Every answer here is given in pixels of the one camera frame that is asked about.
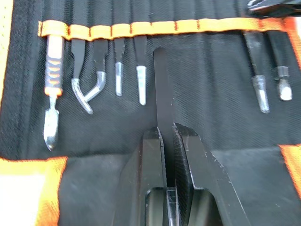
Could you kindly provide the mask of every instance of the black fabric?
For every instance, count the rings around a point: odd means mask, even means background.
[[[71,42],[66,41],[64,93],[58,99],[56,106],[60,112],[59,141],[56,149],[50,152],[43,139],[45,110],[49,108],[48,97],[43,92],[46,38],[37,37],[38,21],[54,19],[47,17],[48,8],[45,1],[14,2],[0,115],[1,157],[46,159],[67,155],[80,158],[106,153],[132,153],[138,146],[143,132],[157,125],[152,53],[157,47],[165,47],[168,74],[174,85],[175,122],[193,128],[209,150],[217,150],[220,159],[233,153],[227,158],[225,165],[230,171],[230,179],[233,180],[253,225],[275,225],[275,222],[282,222],[279,225],[284,226],[298,225],[301,216],[300,200],[292,187],[283,162],[279,162],[282,161],[279,151],[275,153],[267,151],[277,144],[301,142],[301,91],[299,89],[301,76],[287,37],[283,39],[282,44],[287,52],[293,89],[292,101],[279,100],[274,81],[277,72],[274,70],[275,64],[271,58],[269,43],[264,43],[262,49],[261,60],[265,65],[264,75],[267,79],[270,114],[262,114],[259,111],[251,83],[252,70],[249,57],[239,31],[148,37],[146,106],[141,106],[138,101],[133,39],[126,39],[122,60],[124,64],[122,97],[115,95],[114,49],[113,42],[109,41],[109,52],[105,62],[107,83],[104,90],[89,102],[94,110],[93,115],[85,112],[71,89],[74,63],[71,56]],[[67,24],[73,23],[71,9],[72,2],[76,1],[64,1],[62,20]],[[150,21],[221,19],[239,16],[235,0],[185,2],[187,5],[180,0],[150,0]],[[105,5],[105,9],[113,10],[112,12],[116,10],[114,7],[118,6],[112,1]],[[96,9],[93,10],[94,13],[88,14],[88,24],[93,21],[91,15],[95,14]],[[127,15],[126,23],[134,18],[130,13]],[[118,20],[122,22],[118,14],[114,17],[112,18],[114,23]],[[87,42],[80,76],[84,94],[96,82],[93,52],[93,43]],[[250,159],[249,148],[256,150],[257,153]],[[236,156],[239,156],[244,164],[236,165],[233,162]],[[264,179],[261,175],[262,168],[254,164],[263,156],[265,161],[262,161],[262,166],[269,164],[271,168],[271,173]],[[91,168],[98,168],[102,163],[93,161],[90,164]],[[249,190],[247,183],[242,182],[247,180],[250,170],[253,170],[252,177],[258,179],[252,182],[253,191]],[[87,175],[87,180],[93,179],[93,176]],[[269,186],[269,180],[277,180],[278,183],[283,183],[283,186],[290,183],[290,189],[285,190],[286,193],[283,190],[273,189]],[[282,199],[284,203],[281,211],[277,202],[277,205],[273,204],[276,197]],[[269,210],[269,215],[263,213],[266,209]],[[68,218],[73,212],[72,209],[66,208],[61,214],[69,215],[66,217]]]

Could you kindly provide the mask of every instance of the tool roll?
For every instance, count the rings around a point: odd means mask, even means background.
[[[112,222],[114,216],[109,213],[115,207],[110,200],[114,200],[113,188],[118,184],[120,172],[139,146],[143,132],[157,126],[153,51],[158,47],[166,49],[168,76],[173,84],[174,121],[193,128],[205,147],[227,168],[250,222],[253,225],[263,222],[264,225],[277,225],[275,222],[290,225],[279,212],[285,213],[293,222],[301,221],[301,214],[296,210],[300,201],[277,147],[301,142],[301,89],[298,88],[301,74],[298,54],[292,48],[296,43],[290,42],[288,35],[291,34],[286,30],[291,27],[292,20],[252,17],[252,22],[247,22],[240,18],[239,6],[248,1],[239,1],[241,4],[237,0],[146,0],[139,5],[143,7],[140,10],[134,5],[138,1],[87,0],[82,11],[77,7],[82,0],[14,2],[1,102],[0,156],[9,160],[69,158],[62,184],[70,185],[72,180],[85,178],[87,186],[82,187],[80,193],[70,193],[79,199],[68,196],[71,187],[59,192],[60,225],[83,225],[85,222],[101,225],[103,221],[110,225]],[[99,15],[111,18],[106,20]],[[195,27],[188,26],[187,20],[192,20],[188,24],[195,24]],[[135,26],[127,24],[141,21],[150,22],[151,27],[148,30],[141,28],[137,35],[132,35],[136,32]],[[125,26],[114,30],[114,24]],[[97,84],[96,72],[101,71],[95,62],[96,38],[91,32],[97,25],[104,25],[98,35],[107,37],[107,54],[100,61],[106,77],[103,89],[87,101],[93,109],[93,114],[89,114],[71,85],[74,70],[79,66],[75,64],[72,41],[85,42],[84,55],[79,55],[83,58],[79,70],[80,91],[85,97]],[[72,37],[72,27],[78,29],[76,34],[79,36]],[[279,98],[275,81],[277,64],[267,39],[261,43],[258,56],[265,76],[269,114],[263,114],[258,106],[252,84],[254,71],[242,30],[263,35],[273,30],[273,36],[283,37],[281,45],[285,50],[292,100]],[[59,111],[58,140],[49,151],[43,137],[45,110],[49,108],[49,97],[44,93],[47,37],[58,33],[64,42],[63,94],[55,106]],[[141,35],[147,36],[146,43],[134,41]],[[123,39],[121,45],[116,43],[120,38]],[[137,51],[143,45],[146,49],[140,53],[145,54],[137,57]],[[118,60],[123,64],[121,96],[116,93],[115,63]],[[146,67],[145,105],[139,99],[136,69],[139,65]],[[244,167],[240,162],[252,164],[249,168],[252,178],[248,181],[249,171],[242,170],[239,174],[240,167]],[[281,178],[262,182],[276,176],[274,168],[279,170]],[[107,198],[91,207],[96,196]],[[275,205],[275,199],[280,210],[267,210]],[[85,208],[85,214],[70,217]],[[259,218],[263,210],[268,214]]]

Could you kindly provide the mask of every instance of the black and orange handle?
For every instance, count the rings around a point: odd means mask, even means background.
[[[63,37],[49,35],[47,43],[45,94],[63,94]]]

